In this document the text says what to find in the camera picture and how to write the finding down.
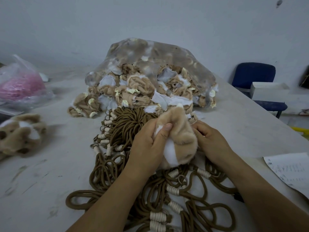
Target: white box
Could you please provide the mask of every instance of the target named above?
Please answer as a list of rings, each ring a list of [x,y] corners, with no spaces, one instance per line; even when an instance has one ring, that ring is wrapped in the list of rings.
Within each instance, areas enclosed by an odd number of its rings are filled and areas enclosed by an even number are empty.
[[[289,91],[285,83],[252,82],[250,96],[252,100],[286,102]]]

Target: forearm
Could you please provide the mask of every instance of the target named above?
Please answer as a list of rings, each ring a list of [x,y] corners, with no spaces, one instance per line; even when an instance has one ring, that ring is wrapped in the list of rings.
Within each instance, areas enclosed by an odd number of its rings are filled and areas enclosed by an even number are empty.
[[[123,231],[129,211],[146,181],[125,167],[105,194],[67,232]]]
[[[309,231],[309,215],[273,188],[240,157],[224,171],[237,187],[260,231]]]

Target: blue chair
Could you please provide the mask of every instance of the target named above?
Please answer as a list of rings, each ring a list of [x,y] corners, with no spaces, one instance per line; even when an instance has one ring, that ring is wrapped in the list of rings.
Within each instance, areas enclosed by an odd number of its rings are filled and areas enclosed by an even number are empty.
[[[273,65],[265,63],[241,63],[236,68],[232,86],[242,89],[250,89],[252,82],[273,82],[275,74],[276,68]],[[251,98],[249,92],[242,93]],[[255,102],[266,111],[277,111],[276,117],[278,119],[281,113],[288,108],[285,103],[280,102]]]

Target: pink plastic bag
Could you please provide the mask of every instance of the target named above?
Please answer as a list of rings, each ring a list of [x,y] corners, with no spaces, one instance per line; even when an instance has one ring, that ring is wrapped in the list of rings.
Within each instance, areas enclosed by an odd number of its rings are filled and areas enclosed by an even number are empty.
[[[0,99],[6,103],[30,103],[35,107],[52,98],[52,91],[46,89],[35,67],[17,55],[13,57],[16,63],[0,68]]]

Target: white wall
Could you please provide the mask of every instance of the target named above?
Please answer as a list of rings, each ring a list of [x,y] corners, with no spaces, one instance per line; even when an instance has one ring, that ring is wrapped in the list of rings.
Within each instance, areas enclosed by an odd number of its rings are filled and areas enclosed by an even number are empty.
[[[230,80],[241,62],[296,88],[309,64],[309,0],[0,0],[0,62],[98,65],[128,37],[189,49]]]

